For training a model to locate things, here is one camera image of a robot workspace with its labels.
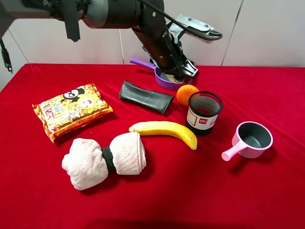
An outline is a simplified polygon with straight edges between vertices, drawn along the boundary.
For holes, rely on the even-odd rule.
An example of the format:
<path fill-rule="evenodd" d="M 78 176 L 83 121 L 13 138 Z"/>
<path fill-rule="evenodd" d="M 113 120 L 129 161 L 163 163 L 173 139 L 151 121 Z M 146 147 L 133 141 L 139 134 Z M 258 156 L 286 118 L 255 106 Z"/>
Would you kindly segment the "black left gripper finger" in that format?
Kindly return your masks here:
<path fill-rule="evenodd" d="M 177 80 L 184 83 L 191 83 L 198 74 L 198 69 L 190 59 L 187 59 L 178 71 Z"/>

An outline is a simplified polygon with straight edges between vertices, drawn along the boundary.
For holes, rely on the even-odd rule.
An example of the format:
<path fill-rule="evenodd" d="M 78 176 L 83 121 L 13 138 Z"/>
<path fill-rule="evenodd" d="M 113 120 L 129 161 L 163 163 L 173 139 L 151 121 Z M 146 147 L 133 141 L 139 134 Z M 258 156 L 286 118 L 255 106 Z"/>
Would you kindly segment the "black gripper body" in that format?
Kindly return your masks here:
<path fill-rule="evenodd" d="M 165 26 L 134 26 L 133 32 L 157 67 L 169 71 L 183 71 Z"/>

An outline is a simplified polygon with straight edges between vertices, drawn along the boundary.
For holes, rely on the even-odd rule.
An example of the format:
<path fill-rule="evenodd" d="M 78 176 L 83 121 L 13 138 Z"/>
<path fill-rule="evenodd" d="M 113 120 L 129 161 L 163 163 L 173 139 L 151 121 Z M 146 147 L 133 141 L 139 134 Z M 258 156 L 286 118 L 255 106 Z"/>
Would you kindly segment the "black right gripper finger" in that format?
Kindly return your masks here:
<path fill-rule="evenodd" d="M 147 49 L 145 46 L 142 49 L 148 54 L 150 57 L 150 63 L 164 71 L 164 55 L 160 48 L 149 48 Z"/>

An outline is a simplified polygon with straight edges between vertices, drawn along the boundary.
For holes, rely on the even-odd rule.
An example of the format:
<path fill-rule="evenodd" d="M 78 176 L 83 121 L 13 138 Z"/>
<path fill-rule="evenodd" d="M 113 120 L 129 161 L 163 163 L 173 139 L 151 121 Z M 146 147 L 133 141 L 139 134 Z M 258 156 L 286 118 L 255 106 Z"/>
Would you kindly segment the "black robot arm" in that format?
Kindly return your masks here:
<path fill-rule="evenodd" d="M 80 39 L 79 21 L 92 29 L 132 29 L 150 59 L 163 73 L 187 80 L 197 75 L 179 39 L 170 32 L 177 25 L 168 16 L 162 0 L 2 0 L 0 33 L 3 35 L 16 19 L 57 19 L 65 24 L 68 39 Z"/>

